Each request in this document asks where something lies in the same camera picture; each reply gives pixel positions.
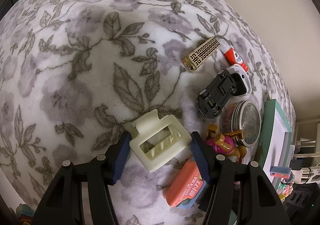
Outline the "orange blue carrot knife toy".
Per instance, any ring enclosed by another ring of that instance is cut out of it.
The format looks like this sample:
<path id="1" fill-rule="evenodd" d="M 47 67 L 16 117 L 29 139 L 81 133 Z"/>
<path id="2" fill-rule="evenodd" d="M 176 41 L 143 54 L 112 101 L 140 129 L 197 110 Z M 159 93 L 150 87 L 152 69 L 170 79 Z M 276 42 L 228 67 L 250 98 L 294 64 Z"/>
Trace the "orange blue carrot knife toy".
<path id="1" fill-rule="evenodd" d="M 189 209 L 196 202 L 206 184 L 194 157 L 190 157 L 164 194 L 164 198 L 170 207 Z"/>

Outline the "pink brown puppy figure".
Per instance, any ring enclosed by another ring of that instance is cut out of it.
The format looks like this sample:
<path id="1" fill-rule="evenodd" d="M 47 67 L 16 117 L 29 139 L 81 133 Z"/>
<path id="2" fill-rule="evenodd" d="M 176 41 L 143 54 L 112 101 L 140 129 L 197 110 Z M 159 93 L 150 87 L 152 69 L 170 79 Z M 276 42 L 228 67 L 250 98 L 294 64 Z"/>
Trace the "pink brown puppy figure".
<path id="1" fill-rule="evenodd" d="M 216 153 L 226 156 L 234 163 L 242 163 L 247 150 L 245 146 L 238 144 L 236 139 L 243 139 L 243 131 L 218 133 L 218 129 L 215 124 L 208 125 L 206 144 L 210 145 Z"/>

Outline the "round tin of beads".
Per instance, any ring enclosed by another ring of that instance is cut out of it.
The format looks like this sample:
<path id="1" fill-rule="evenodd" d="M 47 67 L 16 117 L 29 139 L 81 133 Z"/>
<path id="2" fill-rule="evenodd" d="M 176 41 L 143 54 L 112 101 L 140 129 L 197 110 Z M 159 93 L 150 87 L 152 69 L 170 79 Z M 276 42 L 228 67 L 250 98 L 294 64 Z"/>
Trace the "round tin of beads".
<path id="1" fill-rule="evenodd" d="M 224 132 L 242 131 L 242 138 L 236 142 L 247 148 L 252 147 L 260 136 L 261 119 L 259 111 L 251 100 L 242 100 L 229 106 L 222 115 Z"/>

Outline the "black toy car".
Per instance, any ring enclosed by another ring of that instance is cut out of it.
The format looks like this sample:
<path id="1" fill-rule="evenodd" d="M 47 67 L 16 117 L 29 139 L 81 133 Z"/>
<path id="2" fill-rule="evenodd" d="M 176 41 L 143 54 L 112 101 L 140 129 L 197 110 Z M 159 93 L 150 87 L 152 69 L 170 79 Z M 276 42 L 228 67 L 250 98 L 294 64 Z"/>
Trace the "black toy car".
<path id="1" fill-rule="evenodd" d="M 232 91 L 235 91 L 235 82 L 229 72 L 224 69 L 199 93 L 197 97 L 199 111 L 208 119 L 218 117 L 233 96 Z"/>

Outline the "cream hair claw clip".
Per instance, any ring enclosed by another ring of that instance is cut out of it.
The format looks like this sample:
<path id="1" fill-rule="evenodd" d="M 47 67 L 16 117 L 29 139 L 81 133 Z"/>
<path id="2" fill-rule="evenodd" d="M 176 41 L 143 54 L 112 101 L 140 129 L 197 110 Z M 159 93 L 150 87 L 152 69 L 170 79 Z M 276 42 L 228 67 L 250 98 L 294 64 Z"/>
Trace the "cream hair claw clip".
<path id="1" fill-rule="evenodd" d="M 156 109 L 137 118 L 132 126 L 130 147 L 149 172 L 173 159 L 192 141 L 174 115 L 159 118 Z"/>

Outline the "white smart watch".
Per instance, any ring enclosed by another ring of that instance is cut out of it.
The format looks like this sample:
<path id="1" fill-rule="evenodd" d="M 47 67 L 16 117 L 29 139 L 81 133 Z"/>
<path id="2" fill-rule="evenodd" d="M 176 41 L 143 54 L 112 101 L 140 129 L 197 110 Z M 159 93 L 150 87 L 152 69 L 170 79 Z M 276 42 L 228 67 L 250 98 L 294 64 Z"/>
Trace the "white smart watch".
<path id="1" fill-rule="evenodd" d="M 252 93 L 252 85 L 246 71 L 238 64 L 226 68 L 235 82 L 235 91 L 231 94 L 235 97 L 243 97 Z"/>

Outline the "red white glue tube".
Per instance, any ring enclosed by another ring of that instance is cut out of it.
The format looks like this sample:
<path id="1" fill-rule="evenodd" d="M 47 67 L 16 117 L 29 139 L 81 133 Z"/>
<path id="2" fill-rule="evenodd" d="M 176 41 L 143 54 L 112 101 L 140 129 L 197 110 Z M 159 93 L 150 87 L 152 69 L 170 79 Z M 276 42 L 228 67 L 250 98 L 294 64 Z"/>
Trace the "red white glue tube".
<path id="1" fill-rule="evenodd" d="M 244 62 L 241 55 L 237 51 L 235 51 L 232 48 L 232 46 L 224 39 L 219 39 L 218 42 L 220 43 L 219 50 L 223 53 L 226 60 L 231 65 L 237 64 L 237 65 L 241 66 L 245 72 L 248 72 L 248 66 Z"/>

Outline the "orange blue toy gun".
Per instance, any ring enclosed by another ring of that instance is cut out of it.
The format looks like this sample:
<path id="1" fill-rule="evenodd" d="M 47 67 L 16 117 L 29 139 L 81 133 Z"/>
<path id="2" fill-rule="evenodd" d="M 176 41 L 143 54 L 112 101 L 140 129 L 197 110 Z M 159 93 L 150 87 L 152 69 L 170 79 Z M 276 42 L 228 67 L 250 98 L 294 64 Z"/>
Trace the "orange blue toy gun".
<path id="1" fill-rule="evenodd" d="M 291 175 L 291 168 L 281 167 L 281 166 L 272 166 L 270 168 L 270 176 L 288 179 Z"/>

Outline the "black plugged charger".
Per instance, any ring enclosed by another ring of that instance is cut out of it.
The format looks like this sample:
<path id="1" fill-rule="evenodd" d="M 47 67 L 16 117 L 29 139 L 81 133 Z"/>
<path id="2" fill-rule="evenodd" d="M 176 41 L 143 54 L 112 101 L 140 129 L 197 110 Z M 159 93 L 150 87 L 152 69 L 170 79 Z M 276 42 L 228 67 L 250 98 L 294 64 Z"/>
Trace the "black plugged charger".
<path id="1" fill-rule="evenodd" d="M 299 171 L 303 166 L 303 162 L 304 161 L 302 159 L 292 159 L 290 161 L 289 167 L 291 168 L 291 170 Z"/>

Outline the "teal white box tray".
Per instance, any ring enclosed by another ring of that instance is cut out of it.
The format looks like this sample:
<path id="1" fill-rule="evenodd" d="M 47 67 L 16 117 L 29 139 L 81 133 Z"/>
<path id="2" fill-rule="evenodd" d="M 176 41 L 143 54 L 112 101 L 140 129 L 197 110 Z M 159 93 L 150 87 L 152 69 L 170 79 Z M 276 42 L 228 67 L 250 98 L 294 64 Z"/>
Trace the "teal white box tray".
<path id="1" fill-rule="evenodd" d="M 265 103 L 263 123 L 254 160 L 277 189 L 280 178 L 270 175 L 272 166 L 287 167 L 290 145 L 292 143 L 291 125 L 276 99 Z"/>

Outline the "floral fleece blanket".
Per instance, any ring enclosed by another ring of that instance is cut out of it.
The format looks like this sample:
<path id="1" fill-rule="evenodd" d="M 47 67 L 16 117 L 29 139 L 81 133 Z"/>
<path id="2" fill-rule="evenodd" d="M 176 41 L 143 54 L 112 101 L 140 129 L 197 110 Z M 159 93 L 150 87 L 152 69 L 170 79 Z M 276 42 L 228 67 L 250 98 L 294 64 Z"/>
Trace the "floral fleece blanket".
<path id="1" fill-rule="evenodd" d="M 63 161 L 90 161 L 156 109 L 205 135 L 196 98 L 228 62 L 182 60 L 211 36 L 248 66 L 259 112 L 295 110 L 256 33 L 224 0 L 18 0 L 1 20 L 1 169 L 35 210 Z"/>

